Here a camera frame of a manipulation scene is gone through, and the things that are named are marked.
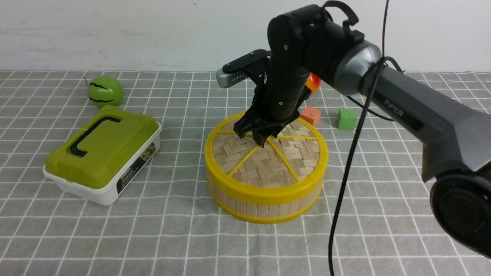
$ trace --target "black cable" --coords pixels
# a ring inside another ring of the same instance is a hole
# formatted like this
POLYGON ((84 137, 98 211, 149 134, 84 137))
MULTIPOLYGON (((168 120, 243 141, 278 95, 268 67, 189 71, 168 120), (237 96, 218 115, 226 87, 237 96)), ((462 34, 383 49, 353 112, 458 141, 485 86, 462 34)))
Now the black cable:
MULTIPOLYGON (((385 10, 383 12, 383 24, 382 24, 382 56, 385 56, 385 26, 387 24, 387 12, 389 10, 389 0, 386 0, 385 2, 385 10)), ((396 67, 397 71, 403 73, 404 71, 399 67, 399 65, 395 62, 395 60, 391 57, 388 57, 388 60, 392 62, 392 64, 394 65, 394 67, 396 67)), ((354 102, 356 105, 358 105, 359 107, 363 108, 363 104, 361 104, 360 102, 358 102, 357 100, 353 99, 352 97, 350 96, 347 96, 348 99, 350 99, 352 102, 354 102)), ((394 119, 392 118, 389 118, 389 117, 385 117, 385 116, 382 116, 374 111, 371 111, 370 109, 368 110, 368 112, 372 115, 375 115, 377 116, 378 118, 380 119, 383 119, 383 120, 386 120, 386 121, 389 121, 389 122, 394 122, 394 119)))
POLYGON ((379 114, 376 114, 376 113, 372 112, 371 110, 369 110, 368 107, 370 106, 370 103, 372 101, 372 97, 373 97, 373 95, 375 93, 375 89, 376 89, 377 84, 379 82, 379 78, 380 78, 380 74, 382 72, 382 69, 385 66, 388 66, 386 62, 387 61, 390 61, 394 65, 394 67, 396 67, 397 71, 403 72, 401 70, 401 67, 397 64, 397 62, 393 58, 391 58, 389 56, 385 56, 385 23, 386 23, 386 19, 387 19, 388 5, 389 5, 389 0, 386 1, 386 4, 385 4, 385 12, 384 12, 384 16, 383 16, 382 58, 380 58, 380 60, 377 61, 377 63, 373 66, 373 68, 376 71, 375 71, 375 74, 373 76, 372 85, 369 88, 370 89, 370 92, 368 93, 368 95, 366 97, 365 104, 363 105, 363 104, 359 103, 358 101, 356 101, 355 99, 353 99, 351 97, 348 97, 348 98, 351 98, 351 100, 354 101, 356 104, 358 104, 360 107, 362 107, 363 110, 361 112, 360 119, 358 121, 358 125, 356 126, 355 136, 353 137, 353 141, 351 143, 350 151, 348 153, 348 158, 346 160, 346 168, 345 168, 345 171, 344 171, 344 174, 343 174, 343 180, 341 182, 341 187, 339 189, 339 196, 338 196, 338 200, 337 200, 337 203, 336 203, 336 208, 334 209, 331 230, 330 230, 330 233, 329 233, 329 245, 328 245, 328 257, 327 257, 327 259, 328 259, 328 262, 329 262, 329 272, 330 272, 330 275, 331 276, 334 276, 334 266, 333 266, 333 263, 332 263, 332 247, 333 247, 333 243, 334 243, 334 232, 336 231, 337 220, 339 218, 339 212, 341 211, 341 204, 342 204, 342 201, 343 201, 344 192, 346 190, 346 185, 348 183, 348 175, 350 174, 351 163, 353 161, 353 156, 355 155, 356 145, 358 144, 358 139, 359 139, 360 134, 361 134, 361 129, 363 128, 363 123, 365 122, 365 118, 366 118, 366 115, 367 115, 368 112, 370 112, 371 114, 374 114, 374 115, 376 115, 378 117, 383 117, 383 116, 381 116, 379 114))
POLYGON ((389 0, 385 1, 385 10, 383 11, 382 23, 382 56, 385 56, 385 25, 387 23, 387 12, 389 10, 389 0))
POLYGON ((358 144, 358 139, 360 137, 361 129, 363 128, 363 123, 365 122, 365 117, 368 113, 368 107, 370 105, 370 102, 372 101, 372 97, 375 93, 375 88, 377 87, 377 84, 379 82, 380 74, 382 72, 382 68, 385 67, 385 62, 386 61, 391 61, 395 66, 397 66, 397 63, 394 61, 394 59, 390 57, 382 57, 374 66, 373 68, 376 68, 375 75, 373 77, 373 82, 372 86, 370 87, 370 92, 368 93, 367 99, 365 101, 365 105, 363 107, 363 111, 361 112, 360 120, 358 121, 358 125, 356 127, 355 131, 355 136, 353 137, 353 142, 351 144, 350 151, 348 153, 348 159, 346 160, 346 168, 344 171, 343 175, 343 181, 341 182, 341 187, 339 189, 339 196, 338 200, 336 203, 336 208, 334 209, 334 216, 332 218, 332 226, 331 230, 329 233, 329 245, 328 245, 328 261, 329 261, 329 271, 330 275, 334 276, 334 268, 333 268, 333 263, 332 263, 332 246, 334 242, 334 232, 336 230, 336 224, 337 220, 339 217, 339 212, 341 210, 341 203, 343 201, 343 195, 344 191, 346 189, 346 185, 348 183, 348 175, 350 173, 350 167, 351 167, 351 162, 353 161, 353 156, 355 155, 355 150, 356 150, 356 145, 358 144))
MULTIPOLYGON (((351 96, 346 96, 346 97, 347 97, 348 99, 350 99, 352 102, 354 102, 355 104, 357 104, 359 107, 364 108, 364 105, 363 105, 363 104, 361 104, 361 103, 360 103, 360 102, 358 102, 357 100, 353 99, 351 96)), ((368 112, 369 112, 370 114, 373 114, 373 115, 377 116, 377 117, 378 117, 378 118, 380 118, 380 119, 384 119, 384 120, 389 121, 389 122, 394 122, 394 119, 389 118, 389 117, 382 116, 382 115, 380 115, 380 114, 376 113, 375 111, 372 111, 371 109, 369 109, 369 110, 368 110, 368 112)))

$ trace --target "robotic arm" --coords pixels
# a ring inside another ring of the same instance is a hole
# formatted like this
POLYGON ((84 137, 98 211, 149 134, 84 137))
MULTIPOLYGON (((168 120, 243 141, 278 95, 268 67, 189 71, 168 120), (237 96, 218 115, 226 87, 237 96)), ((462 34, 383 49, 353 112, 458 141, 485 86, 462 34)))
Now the robotic arm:
MULTIPOLYGON (((235 124, 243 138, 252 132, 262 146, 299 117, 315 74, 343 95, 368 95, 382 58, 343 2, 308 5, 273 18, 271 51, 255 50, 217 71, 222 88, 250 78, 252 105, 235 124), (348 17, 336 24, 326 7, 348 17)), ((491 258, 491 116, 473 110, 388 66, 379 74, 372 101, 423 144, 422 180, 436 178, 430 202, 440 226, 453 239, 491 258)))

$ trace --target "woven bamboo lid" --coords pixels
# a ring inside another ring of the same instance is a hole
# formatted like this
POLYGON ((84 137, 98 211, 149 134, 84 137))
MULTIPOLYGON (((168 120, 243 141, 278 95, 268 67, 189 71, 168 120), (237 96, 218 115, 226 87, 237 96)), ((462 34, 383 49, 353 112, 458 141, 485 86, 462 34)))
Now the woven bamboo lid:
POLYGON ((287 125, 257 147, 251 135, 240 139, 226 124, 213 141, 213 156, 223 172, 250 186, 277 188, 308 176, 319 162, 320 148, 314 134, 298 121, 287 125))

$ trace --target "yellow spoke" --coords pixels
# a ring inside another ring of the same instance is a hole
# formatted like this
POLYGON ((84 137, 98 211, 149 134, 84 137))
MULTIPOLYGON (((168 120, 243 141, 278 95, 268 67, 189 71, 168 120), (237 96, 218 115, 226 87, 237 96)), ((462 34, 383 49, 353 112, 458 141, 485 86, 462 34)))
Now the yellow spoke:
POLYGON ((278 139, 307 139, 307 140, 317 140, 315 137, 310 137, 310 136, 297 136, 297 135, 285 135, 285 136, 278 136, 278 139))
POLYGON ((217 132, 218 134, 235 134, 232 130, 220 130, 217 132))
POLYGON ((232 176, 241 166, 244 164, 244 162, 259 148, 259 146, 255 146, 249 153, 247 153, 244 158, 235 166, 235 168, 228 174, 228 176, 232 176))
POLYGON ((283 160, 283 162, 285 163, 286 167, 288 168, 288 170, 290 171, 290 173, 293 175, 293 178, 295 178, 295 180, 297 182, 299 182, 300 179, 297 177, 297 174, 295 174, 295 171, 290 166, 290 163, 288 163, 288 161, 286 160, 285 156, 279 151, 279 149, 276 147, 276 145, 269 138, 268 138, 268 143, 271 145, 271 147, 276 152, 276 154, 283 160))

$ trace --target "green cube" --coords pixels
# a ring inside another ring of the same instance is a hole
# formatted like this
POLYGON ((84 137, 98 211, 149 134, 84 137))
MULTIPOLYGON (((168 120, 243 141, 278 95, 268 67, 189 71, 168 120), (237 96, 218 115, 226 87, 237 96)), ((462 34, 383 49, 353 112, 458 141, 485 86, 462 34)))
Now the green cube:
POLYGON ((340 130, 354 130, 357 120, 358 114, 356 113, 356 109, 339 109, 337 127, 340 130))

